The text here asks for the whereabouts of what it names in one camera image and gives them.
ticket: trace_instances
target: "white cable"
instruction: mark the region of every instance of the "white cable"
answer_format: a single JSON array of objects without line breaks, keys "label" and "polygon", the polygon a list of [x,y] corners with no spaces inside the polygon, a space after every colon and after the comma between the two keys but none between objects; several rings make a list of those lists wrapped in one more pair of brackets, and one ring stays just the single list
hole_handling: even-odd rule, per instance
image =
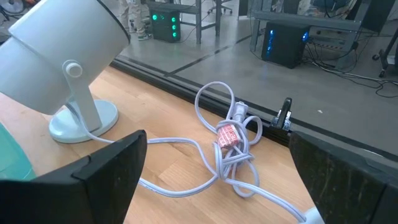
[{"label": "white cable", "polygon": [[[209,86],[212,85],[222,85],[225,88],[228,89],[229,94],[231,95],[231,106],[229,107],[227,117],[224,121],[220,121],[216,127],[213,127],[211,124],[209,124],[203,116],[200,114],[199,110],[199,98],[200,95],[205,91]],[[81,127],[83,128],[84,132],[89,136],[90,138],[97,140],[97,141],[102,141],[106,143],[113,143],[114,141],[106,140],[99,138],[97,136],[94,136],[91,134],[83,122],[81,121],[81,118],[78,116],[78,113],[74,109],[72,105],[67,104],[67,108],[71,111],[71,113],[76,116],[77,120],[79,120]],[[262,122],[259,117],[257,116],[250,116],[246,119],[245,115],[247,112],[248,106],[246,106],[242,102],[237,102],[235,103],[235,97],[234,93],[232,92],[232,89],[225,83],[223,82],[211,82],[205,86],[203,86],[197,93],[197,96],[195,98],[195,111],[197,116],[199,117],[199,120],[208,128],[210,131],[213,133],[217,133],[217,130],[227,124],[233,124],[235,128],[238,130],[239,136],[242,139],[240,143],[238,143],[236,146],[233,146],[232,148],[228,149],[226,155],[223,157],[221,148],[217,144],[217,142],[213,142],[213,147],[215,150],[215,162],[216,162],[216,170],[214,170],[208,163],[201,147],[199,144],[191,139],[187,138],[155,138],[155,139],[148,139],[148,144],[160,144],[160,143],[189,143],[193,144],[199,151],[199,154],[201,158],[203,159],[203,162],[205,163],[207,169],[213,174],[213,177],[208,180],[206,183],[202,184],[201,186],[195,187],[194,189],[190,190],[183,190],[183,191],[172,191],[172,190],[167,190],[163,189],[157,185],[154,185],[148,181],[146,181],[143,178],[139,179],[139,183],[144,186],[145,188],[152,190],[158,194],[167,196],[167,197],[188,197],[191,195],[195,195],[197,193],[200,193],[213,185],[217,179],[221,179],[224,182],[231,184],[233,186],[234,191],[241,197],[251,197],[254,194],[259,194],[271,202],[274,202],[281,206],[282,208],[286,209],[290,214],[292,214],[300,223],[305,223],[306,218],[305,215],[302,214],[297,208],[295,208],[293,205],[290,203],[286,202],[285,200],[279,198],[276,195],[273,195],[269,192],[267,192],[264,189],[261,189],[259,187],[260,185],[260,180],[259,180],[259,174],[252,164],[251,160],[254,159],[254,156],[250,153],[250,146],[253,144],[256,144],[257,142],[260,141],[261,136],[262,136]],[[246,125],[250,121],[255,121],[257,122],[257,134],[256,137],[252,140],[248,140],[248,132],[246,130]],[[252,170],[253,175],[254,175],[254,185],[244,183],[241,181],[235,180],[235,175],[236,175],[236,170],[238,166],[241,163],[245,163],[249,166],[249,168]],[[231,177],[228,178],[228,174],[232,171]],[[245,188],[250,190],[249,193],[244,193],[242,192],[239,188]]]}]

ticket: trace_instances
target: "teal object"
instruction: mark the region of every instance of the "teal object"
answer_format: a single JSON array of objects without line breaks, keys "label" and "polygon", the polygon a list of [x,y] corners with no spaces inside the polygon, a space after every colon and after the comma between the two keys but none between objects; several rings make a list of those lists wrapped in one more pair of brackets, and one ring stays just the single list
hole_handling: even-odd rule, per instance
[{"label": "teal object", "polygon": [[24,151],[0,124],[0,179],[32,180],[35,177]]}]

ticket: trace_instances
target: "lamp head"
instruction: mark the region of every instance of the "lamp head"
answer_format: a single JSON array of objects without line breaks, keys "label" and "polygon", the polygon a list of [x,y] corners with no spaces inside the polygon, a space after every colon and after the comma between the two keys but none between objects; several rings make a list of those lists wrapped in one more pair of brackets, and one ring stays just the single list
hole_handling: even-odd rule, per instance
[{"label": "lamp head", "polygon": [[[45,114],[55,114],[72,96],[65,69],[81,71],[89,85],[129,45],[100,0],[42,0],[9,32],[0,47],[0,92]],[[78,65],[65,65],[71,60]]]}]

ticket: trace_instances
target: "blue led light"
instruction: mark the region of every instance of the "blue led light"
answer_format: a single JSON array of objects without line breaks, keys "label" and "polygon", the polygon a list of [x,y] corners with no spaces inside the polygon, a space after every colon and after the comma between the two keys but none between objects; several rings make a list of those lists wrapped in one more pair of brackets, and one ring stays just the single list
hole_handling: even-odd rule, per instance
[{"label": "blue led light", "polygon": [[308,32],[306,32],[304,35],[303,35],[303,39],[302,39],[303,41],[307,41],[308,40]]},{"label": "blue led light", "polygon": [[272,41],[274,40],[274,30],[270,30],[269,31],[269,40],[268,40],[268,47],[267,47],[267,53],[266,53],[266,57],[268,58],[269,55],[271,54],[271,50],[272,50]]}]

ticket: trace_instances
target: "plug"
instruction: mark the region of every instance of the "plug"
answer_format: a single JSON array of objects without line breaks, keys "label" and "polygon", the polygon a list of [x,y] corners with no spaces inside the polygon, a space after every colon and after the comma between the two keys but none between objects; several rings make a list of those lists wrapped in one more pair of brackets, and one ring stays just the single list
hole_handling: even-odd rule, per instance
[{"label": "plug", "polygon": [[235,105],[234,105],[234,111],[232,113],[232,119],[234,121],[238,121],[240,123],[243,123],[247,112],[248,112],[248,106],[247,105],[245,105],[241,101],[236,102]]}]

